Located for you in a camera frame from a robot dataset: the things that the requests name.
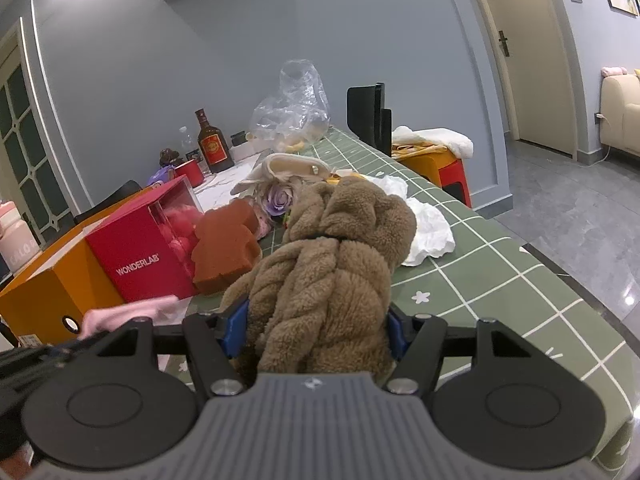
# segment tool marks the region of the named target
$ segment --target white tissue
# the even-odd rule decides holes
[[[366,176],[388,195],[398,195],[415,214],[417,228],[411,243],[409,255],[402,264],[417,267],[427,256],[439,258],[450,253],[456,247],[451,227],[442,213],[431,204],[424,204],[417,198],[407,198],[408,184],[398,176],[386,175],[383,178]]]

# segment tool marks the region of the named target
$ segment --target gray gripper base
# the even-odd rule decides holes
[[[238,397],[210,400],[191,433],[151,462],[94,473],[41,463],[29,476],[30,480],[91,478],[605,480],[606,476],[587,459],[540,472],[487,465],[446,440],[417,397],[383,392],[368,374],[264,374]]]

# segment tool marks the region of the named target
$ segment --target pink container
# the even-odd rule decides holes
[[[0,254],[13,274],[39,256],[40,247],[13,202],[0,205],[0,234]]]

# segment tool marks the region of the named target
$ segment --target small brown figurine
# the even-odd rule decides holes
[[[164,168],[165,166],[173,166],[176,168],[184,164],[184,160],[180,156],[180,153],[172,150],[171,148],[165,148],[160,152],[160,167]]]

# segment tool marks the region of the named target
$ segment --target plastic water bottle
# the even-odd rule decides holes
[[[187,131],[186,126],[180,128],[180,140],[182,141],[182,150],[184,151],[185,160],[191,160],[192,158],[194,158],[198,161],[198,167],[200,168],[202,174],[210,174],[211,172],[209,171],[209,166],[207,165],[204,157],[202,156],[202,152],[200,151],[198,139],[195,135],[192,135]]]

